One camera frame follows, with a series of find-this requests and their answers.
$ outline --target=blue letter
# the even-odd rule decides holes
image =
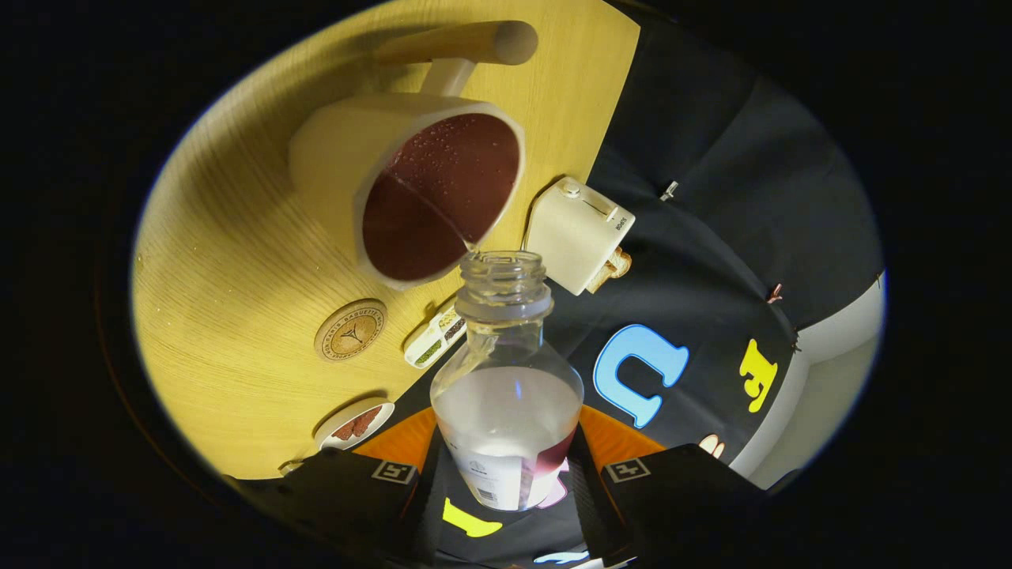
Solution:
[[[594,388],[609,403],[636,418],[636,427],[643,428],[661,410],[661,396],[647,399],[618,381],[618,367],[626,357],[636,357],[664,378],[664,387],[675,385],[689,361],[689,350],[675,347],[660,334],[632,324],[611,336],[594,364]]]

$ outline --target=white mug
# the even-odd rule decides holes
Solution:
[[[537,47],[519,21],[388,42],[382,64],[431,60],[418,93],[350,97],[317,109],[288,146],[296,192],[335,245],[396,290],[439,278],[502,218],[524,168],[523,129],[458,97],[477,62],[518,65]]]

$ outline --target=coaster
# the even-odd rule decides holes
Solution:
[[[363,299],[341,307],[317,331],[314,346],[327,361],[343,361],[365,351],[383,332],[387,307]]]

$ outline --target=yellow sticker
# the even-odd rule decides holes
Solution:
[[[465,533],[468,534],[469,538],[484,538],[486,536],[491,536],[503,526],[503,524],[498,521],[485,521],[484,519],[471,515],[470,513],[449,503],[449,498],[446,498],[446,502],[443,504],[443,520],[456,525],[460,530],[463,530]]]
[[[766,401],[766,394],[773,386],[773,379],[776,378],[776,363],[770,363],[763,354],[759,353],[759,346],[754,339],[749,340],[749,347],[745,350],[745,357],[742,357],[742,365],[739,374],[744,378],[751,375],[752,379],[745,380],[745,393],[752,398],[749,403],[749,412],[758,413],[762,409],[762,404]]]

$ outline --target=clothespin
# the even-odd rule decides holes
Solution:
[[[776,283],[776,288],[773,289],[773,292],[770,293],[769,298],[766,299],[766,304],[771,305],[771,304],[775,303],[776,301],[782,301],[783,297],[780,296],[780,289],[782,289],[782,288],[783,288],[783,284],[780,284],[779,282],[777,282]]]

